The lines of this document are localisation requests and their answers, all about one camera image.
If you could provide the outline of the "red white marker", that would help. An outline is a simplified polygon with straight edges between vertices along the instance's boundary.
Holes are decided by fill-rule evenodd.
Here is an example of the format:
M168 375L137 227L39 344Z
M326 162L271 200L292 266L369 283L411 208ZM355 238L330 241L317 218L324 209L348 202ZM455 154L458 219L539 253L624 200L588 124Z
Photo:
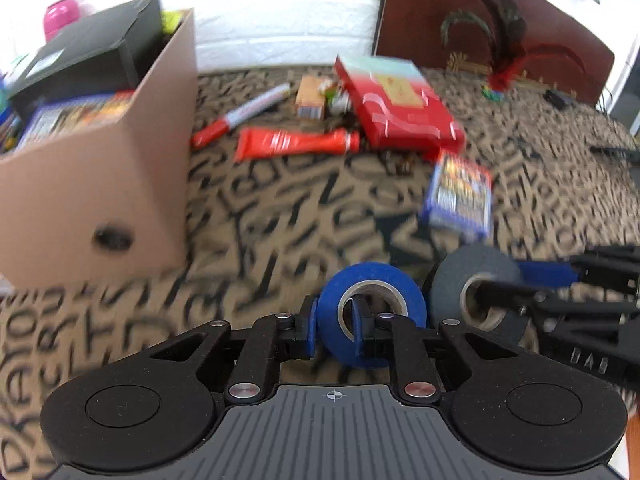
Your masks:
M220 116L207 127L192 134L190 140L192 150L198 151L206 148L208 144L211 144L237 126L262 114L268 108L280 104L290 93L290 84L280 84L280 86L256 96L256 98L249 100L234 110L230 110L230 112Z

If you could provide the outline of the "blue card box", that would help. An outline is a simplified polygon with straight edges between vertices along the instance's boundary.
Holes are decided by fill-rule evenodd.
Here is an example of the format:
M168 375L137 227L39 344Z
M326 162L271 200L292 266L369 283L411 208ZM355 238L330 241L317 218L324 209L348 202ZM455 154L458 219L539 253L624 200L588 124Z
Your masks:
M491 233L491 175L486 168L441 151L420 219L433 228L456 231L467 240Z

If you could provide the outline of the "card box inside carton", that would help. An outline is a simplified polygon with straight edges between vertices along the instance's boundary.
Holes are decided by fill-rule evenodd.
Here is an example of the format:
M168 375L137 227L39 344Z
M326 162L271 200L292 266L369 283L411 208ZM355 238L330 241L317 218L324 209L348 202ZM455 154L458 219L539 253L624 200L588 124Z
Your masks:
M125 90L42 104L32 115L15 149L19 151L57 136L117 122L133 97L134 90Z

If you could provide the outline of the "grey tape roll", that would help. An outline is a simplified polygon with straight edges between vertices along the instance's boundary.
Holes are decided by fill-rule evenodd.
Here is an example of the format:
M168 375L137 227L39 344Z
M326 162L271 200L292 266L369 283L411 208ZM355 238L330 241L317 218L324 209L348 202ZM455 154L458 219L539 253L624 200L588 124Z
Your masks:
M480 285L523 284L521 270L499 249L483 244L459 247L442 259L428 282L428 322L436 327L453 318L484 330L507 344L518 344L528 321L500 307L482 307L474 294Z

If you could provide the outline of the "red gift box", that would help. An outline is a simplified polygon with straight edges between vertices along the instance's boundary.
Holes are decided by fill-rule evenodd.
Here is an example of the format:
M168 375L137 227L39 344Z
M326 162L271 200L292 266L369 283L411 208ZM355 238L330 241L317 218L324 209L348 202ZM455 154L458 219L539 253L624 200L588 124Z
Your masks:
M465 148L463 128L413 62L340 54L334 67L371 148L425 157Z

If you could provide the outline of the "green yellow item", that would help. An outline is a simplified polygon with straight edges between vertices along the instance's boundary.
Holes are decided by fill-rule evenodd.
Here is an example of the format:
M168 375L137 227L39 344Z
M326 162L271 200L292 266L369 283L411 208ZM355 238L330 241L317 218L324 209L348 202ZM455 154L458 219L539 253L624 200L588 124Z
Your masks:
M162 32L165 36L173 35L182 23L182 11L160 11L160 20L162 21Z

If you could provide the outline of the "blue tape roll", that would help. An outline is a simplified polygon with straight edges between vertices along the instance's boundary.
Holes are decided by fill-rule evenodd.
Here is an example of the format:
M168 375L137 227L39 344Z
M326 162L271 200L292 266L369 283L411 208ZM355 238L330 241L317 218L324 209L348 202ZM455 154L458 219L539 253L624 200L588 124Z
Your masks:
M421 289L408 274L394 266L363 262L337 272L320 292L316 326L323 347L345 366L386 367L384 360L368 359L360 353L352 320L352 298L356 296L364 301L372 315L402 315L424 328L427 310Z

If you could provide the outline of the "black box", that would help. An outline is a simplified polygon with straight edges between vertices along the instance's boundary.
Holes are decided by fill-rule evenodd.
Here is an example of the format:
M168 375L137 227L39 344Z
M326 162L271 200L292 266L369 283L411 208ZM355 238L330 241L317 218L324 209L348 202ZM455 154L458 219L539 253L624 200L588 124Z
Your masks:
M113 6L58 32L10 85L10 101L29 118L42 103L136 88L162 47L160 0Z

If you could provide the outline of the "snack bag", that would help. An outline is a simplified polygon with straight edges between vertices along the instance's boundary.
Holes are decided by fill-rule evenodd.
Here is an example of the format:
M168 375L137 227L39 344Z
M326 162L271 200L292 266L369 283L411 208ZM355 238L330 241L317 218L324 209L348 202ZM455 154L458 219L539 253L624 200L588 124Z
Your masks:
M341 81L322 79L318 91L324 99L326 114L340 116L352 110L352 100Z

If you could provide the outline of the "pink bottle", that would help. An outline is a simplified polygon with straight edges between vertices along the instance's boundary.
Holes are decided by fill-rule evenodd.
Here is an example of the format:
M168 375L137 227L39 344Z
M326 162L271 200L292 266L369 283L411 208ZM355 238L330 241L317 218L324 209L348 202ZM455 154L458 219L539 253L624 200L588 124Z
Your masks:
M80 7L76 0L60 0L47 7L43 17L44 38L51 41L56 34L80 19Z

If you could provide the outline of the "small orange carton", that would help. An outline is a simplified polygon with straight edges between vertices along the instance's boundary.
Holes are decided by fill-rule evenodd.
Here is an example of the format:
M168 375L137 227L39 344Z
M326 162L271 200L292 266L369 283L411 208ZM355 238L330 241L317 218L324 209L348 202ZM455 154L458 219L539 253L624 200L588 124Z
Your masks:
M322 86L326 79L306 75L300 80L295 99L295 115L300 119L322 120L326 114L326 97Z

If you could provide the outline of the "feather shuttlecock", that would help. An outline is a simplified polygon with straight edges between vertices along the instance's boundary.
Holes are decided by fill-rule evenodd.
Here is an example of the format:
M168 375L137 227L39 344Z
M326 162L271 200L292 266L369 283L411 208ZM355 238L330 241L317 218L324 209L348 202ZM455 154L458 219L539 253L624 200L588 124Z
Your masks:
M492 25L468 10L450 12L440 24L440 42L448 46L449 29L457 24L477 26L485 35L489 47L490 74L482 88L483 96L491 101L501 101L511 88L517 74L534 58L566 58L581 73L586 72L582 58L562 44L533 44L525 47L527 21L514 0L480 0L490 14Z

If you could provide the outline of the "red tube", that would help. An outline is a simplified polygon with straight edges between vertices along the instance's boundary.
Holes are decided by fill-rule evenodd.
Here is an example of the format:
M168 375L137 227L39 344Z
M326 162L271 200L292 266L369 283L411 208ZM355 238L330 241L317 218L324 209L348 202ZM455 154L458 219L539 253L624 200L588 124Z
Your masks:
M359 149L359 133L343 128L309 133L253 127L241 131L234 161L305 154L344 155Z

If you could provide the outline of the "brown cardboard box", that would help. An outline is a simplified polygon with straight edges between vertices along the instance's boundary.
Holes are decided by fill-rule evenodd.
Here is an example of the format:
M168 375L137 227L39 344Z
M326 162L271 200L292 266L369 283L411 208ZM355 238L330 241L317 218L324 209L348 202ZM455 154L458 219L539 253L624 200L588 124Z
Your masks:
M117 122L2 156L2 278L39 288L182 266L197 94L186 10Z

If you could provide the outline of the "dark red wooden board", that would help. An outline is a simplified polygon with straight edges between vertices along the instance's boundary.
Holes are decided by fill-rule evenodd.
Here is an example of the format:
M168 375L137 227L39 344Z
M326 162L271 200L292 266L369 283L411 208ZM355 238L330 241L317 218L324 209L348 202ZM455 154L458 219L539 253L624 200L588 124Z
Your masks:
M597 104L614 54L547 0L381 0L376 55L490 78L505 32L518 32L512 79Z

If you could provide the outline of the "black remote control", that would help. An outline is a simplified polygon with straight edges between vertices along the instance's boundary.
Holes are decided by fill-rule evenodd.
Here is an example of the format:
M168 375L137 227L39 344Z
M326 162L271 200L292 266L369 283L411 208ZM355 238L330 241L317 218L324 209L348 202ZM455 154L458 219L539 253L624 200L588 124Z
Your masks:
M612 146L590 146L589 151L595 155L617 157L634 166L640 165L640 151L638 148L631 150L630 148L612 148Z

